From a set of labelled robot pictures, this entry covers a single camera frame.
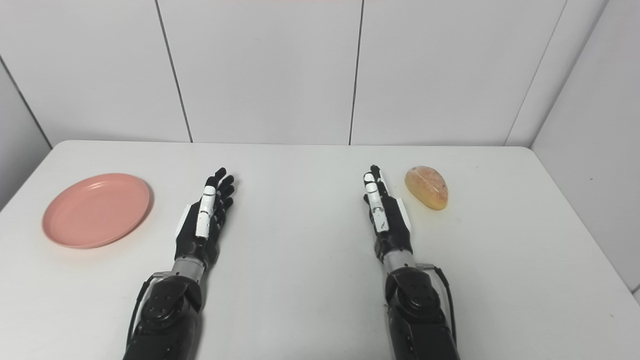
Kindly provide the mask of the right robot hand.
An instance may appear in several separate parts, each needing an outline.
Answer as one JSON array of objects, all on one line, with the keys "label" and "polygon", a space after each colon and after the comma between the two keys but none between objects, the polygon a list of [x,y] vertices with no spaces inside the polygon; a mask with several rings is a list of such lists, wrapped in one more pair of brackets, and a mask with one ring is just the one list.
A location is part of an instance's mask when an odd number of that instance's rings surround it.
[{"label": "right robot hand", "polygon": [[391,196],[381,168],[375,164],[363,175],[368,216],[374,228],[375,257],[384,258],[394,252],[413,254],[410,241],[410,221],[406,207],[400,198]]}]

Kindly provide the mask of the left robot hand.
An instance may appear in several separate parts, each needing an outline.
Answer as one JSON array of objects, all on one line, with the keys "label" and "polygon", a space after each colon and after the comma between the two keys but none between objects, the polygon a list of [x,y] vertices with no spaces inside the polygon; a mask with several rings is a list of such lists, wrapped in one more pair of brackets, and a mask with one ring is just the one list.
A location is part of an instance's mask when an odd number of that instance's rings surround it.
[{"label": "left robot hand", "polygon": [[176,236],[174,259],[194,258],[206,269],[218,258],[218,239],[234,203],[234,176],[219,168],[205,183],[201,197],[190,205]]}]

